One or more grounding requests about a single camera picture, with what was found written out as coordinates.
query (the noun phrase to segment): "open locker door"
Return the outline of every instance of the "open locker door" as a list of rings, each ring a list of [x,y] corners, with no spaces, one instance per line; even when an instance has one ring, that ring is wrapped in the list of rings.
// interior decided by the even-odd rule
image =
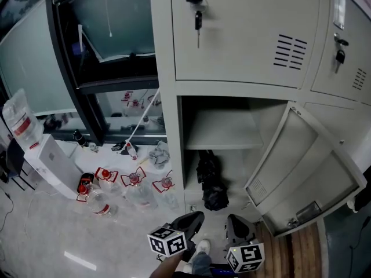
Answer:
[[[365,186],[341,142],[304,108],[288,102],[245,188],[270,232],[283,236],[335,211]]]

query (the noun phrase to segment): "jeans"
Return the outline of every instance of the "jeans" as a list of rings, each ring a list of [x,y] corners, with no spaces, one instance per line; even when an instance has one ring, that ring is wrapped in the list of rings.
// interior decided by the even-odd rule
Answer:
[[[192,274],[212,277],[210,271],[211,257],[200,251],[192,261]]]

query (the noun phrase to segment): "key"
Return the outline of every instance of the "key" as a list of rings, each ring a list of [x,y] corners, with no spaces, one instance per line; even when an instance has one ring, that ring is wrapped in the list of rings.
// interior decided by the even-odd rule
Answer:
[[[199,49],[199,30],[202,28],[202,12],[196,11],[195,29],[197,30],[197,48]]]
[[[336,53],[336,68],[335,68],[335,73],[339,71],[340,65],[344,64],[345,61],[345,53],[343,50],[339,49]]]

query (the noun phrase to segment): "shoe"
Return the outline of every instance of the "shoe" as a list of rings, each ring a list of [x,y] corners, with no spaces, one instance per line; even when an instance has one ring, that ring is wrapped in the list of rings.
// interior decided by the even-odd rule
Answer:
[[[210,241],[208,239],[203,239],[197,245],[196,254],[198,254],[201,251],[203,251],[204,253],[206,253],[207,255],[209,255],[210,254],[210,248],[211,248]]]
[[[183,268],[183,273],[192,274],[192,264],[186,264]]]
[[[354,213],[357,213],[358,211],[355,211],[354,204],[355,204],[355,198],[347,202],[348,208],[351,209]]]

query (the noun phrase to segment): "gray cloth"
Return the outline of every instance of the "gray cloth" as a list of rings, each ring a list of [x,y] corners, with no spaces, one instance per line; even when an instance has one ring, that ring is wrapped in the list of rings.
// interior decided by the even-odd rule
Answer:
[[[148,157],[156,169],[163,169],[170,159],[168,144],[160,141],[156,148],[148,153]]]
[[[192,261],[192,274],[213,277],[210,271],[211,257],[200,251]]]

